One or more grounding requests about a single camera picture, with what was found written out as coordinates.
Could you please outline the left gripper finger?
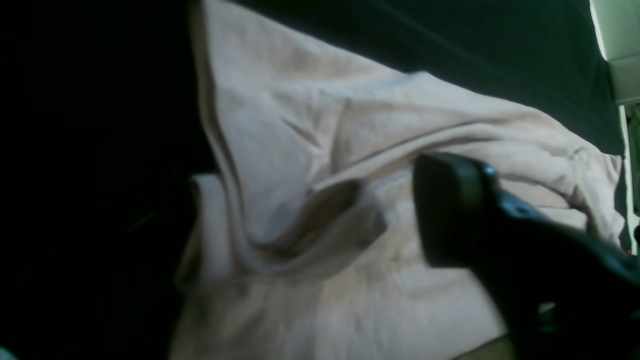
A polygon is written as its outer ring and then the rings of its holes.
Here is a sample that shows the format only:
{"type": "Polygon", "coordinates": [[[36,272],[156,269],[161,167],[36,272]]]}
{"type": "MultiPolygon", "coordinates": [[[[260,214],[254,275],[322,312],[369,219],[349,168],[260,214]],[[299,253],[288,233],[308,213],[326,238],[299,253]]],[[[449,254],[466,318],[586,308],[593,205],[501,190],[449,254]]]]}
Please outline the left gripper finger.
{"type": "Polygon", "coordinates": [[[473,272],[519,360],[639,358],[637,257],[552,221],[489,164],[454,153],[416,158],[413,199],[426,261],[473,272]]]}

